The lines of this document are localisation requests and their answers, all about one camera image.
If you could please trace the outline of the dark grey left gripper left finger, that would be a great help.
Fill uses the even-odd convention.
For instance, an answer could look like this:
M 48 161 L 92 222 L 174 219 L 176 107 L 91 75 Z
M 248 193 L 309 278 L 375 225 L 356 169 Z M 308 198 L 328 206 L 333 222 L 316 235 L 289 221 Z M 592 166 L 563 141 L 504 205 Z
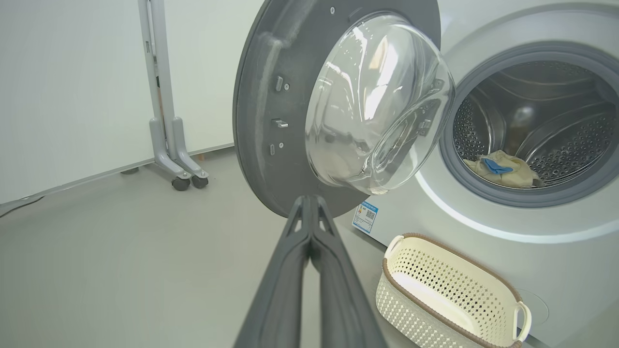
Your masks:
M 311 245 L 311 199 L 296 199 L 253 302 L 236 348 L 300 346 L 304 271 Z

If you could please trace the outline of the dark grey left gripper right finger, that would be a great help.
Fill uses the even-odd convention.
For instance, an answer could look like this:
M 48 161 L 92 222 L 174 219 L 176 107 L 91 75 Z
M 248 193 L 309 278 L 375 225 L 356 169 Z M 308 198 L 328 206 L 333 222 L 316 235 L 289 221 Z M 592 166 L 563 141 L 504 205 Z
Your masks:
M 311 195 L 311 260 L 319 271 L 321 346 L 386 348 L 372 306 L 325 200 Z

